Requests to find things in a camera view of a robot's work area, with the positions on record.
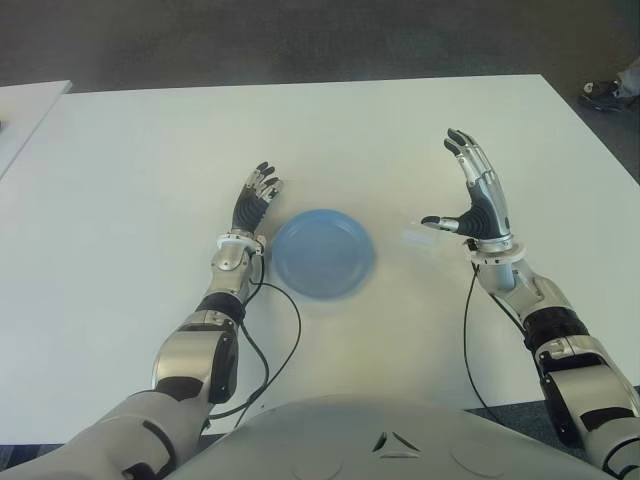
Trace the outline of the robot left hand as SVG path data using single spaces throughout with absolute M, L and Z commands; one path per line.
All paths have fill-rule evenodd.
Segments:
M 236 200 L 231 230 L 253 236 L 270 204 L 280 194 L 283 182 L 275 175 L 275 167 L 260 163 L 248 176 Z

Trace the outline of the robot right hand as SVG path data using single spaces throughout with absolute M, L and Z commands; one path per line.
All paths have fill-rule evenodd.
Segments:
M 458 217 L 426 216 L 423 226 L 489 241 L 511 235 L 509 213 L 499 176 L 479 143 L 469 134 L 449 128 L 443 141 L 466 180 L 469 209 Z

